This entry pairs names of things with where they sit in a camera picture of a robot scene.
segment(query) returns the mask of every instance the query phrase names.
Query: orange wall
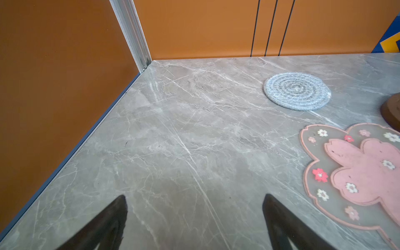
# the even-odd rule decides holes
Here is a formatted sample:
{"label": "orange wall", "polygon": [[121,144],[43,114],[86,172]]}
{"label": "orange wall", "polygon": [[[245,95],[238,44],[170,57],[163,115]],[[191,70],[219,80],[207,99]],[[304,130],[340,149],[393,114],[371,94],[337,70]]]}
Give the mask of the orange wall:
{"label": "orange wall", "polygon": [[108,0],[0,2],[0,231],[138,73]]}
{"label": "orange wall", "polygon": [[400,12],[399,0],[297,0],[291,16],[293,0],[134,3],[153,59],[250,56],[252,45],[252,56],[368,53]]}

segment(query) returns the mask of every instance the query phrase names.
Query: pink flower coaster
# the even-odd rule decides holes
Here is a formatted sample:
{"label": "pink flower coaster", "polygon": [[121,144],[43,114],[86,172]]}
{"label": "pink flower coaster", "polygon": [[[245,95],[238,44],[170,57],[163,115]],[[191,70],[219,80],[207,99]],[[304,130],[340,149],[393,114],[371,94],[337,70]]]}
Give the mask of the pink flower coaster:
{"label": "pink flower coaster", "polygon": [[344,225],[377,230],[400,250],[400,134],[378,124],[347,131],[316,124],[300,140],[314,160],[304,185],[317,208]]}

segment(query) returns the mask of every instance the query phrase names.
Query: small pink flower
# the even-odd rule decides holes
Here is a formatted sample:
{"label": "small pink flower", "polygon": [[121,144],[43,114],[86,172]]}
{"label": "small pink flower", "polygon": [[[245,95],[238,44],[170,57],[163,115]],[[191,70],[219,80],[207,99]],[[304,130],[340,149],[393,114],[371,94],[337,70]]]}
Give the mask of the small pink flower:
{"label": "small pink flower", "polygon": [[328,178],[328,174],[325,173],[323,169],[321,169],[321,168],[314,169],[314,170],[312,171],[312,173],[315,174],[315,179],[316,179],[318,182],[320,182],[320,181],[327,182],[327,181],[328,181],[328,180],[326,179],[326,178]]}
{"label": "small pink flower", "polygon": [[360,135],[362,135],[362,136],[370,137],[370,135],[371,135],[371,132],[368,132],[365,129],[360,130],[359,132],[360,132]]}
{"label": "small pink flower", "polygon": [[316,142],[317,142],[317,140],[316,140],[314,137],[309,137],[308,140],[309,140],[311,143],[316,143]]}
{"label": "small pink flower", "polygon": [[355,210],[352,206],[348,206],[347,208],[344,209],[344,211],[349,215],[350,219],[352,220],[360,219],[357,210]]}
{"label": "small pink flower", "polygon": [[354,139],[349,135],[345,135],[344,136],[344,140],[347,141],[347,142],[353,142],[354,141]]}

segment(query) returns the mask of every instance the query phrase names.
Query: yellow shape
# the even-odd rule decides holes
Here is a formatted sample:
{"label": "yellow shape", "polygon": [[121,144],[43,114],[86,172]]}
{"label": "yellow shape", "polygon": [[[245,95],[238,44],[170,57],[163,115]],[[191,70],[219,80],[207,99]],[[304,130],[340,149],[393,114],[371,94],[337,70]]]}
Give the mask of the yellow shape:
{"label": "yellow shape", "polygon": [[380,45],[385,53],[397,53],[400,52],[396,44],[398,40],[400,40],[400,32],[394,34],[386,40],[381,41]]}

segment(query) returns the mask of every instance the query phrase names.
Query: silver metal frame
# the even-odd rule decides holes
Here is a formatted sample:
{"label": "silver metal frame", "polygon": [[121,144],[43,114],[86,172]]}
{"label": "silver metal frame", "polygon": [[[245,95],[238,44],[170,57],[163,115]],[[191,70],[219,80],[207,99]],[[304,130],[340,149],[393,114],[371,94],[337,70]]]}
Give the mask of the silver metal frame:
{"label": "silver metal frame", "polygon": [[110,3],[120,23],[138,70],[142,73],[151,63],[152,59],[135,4],[133,0],[110,0]]}

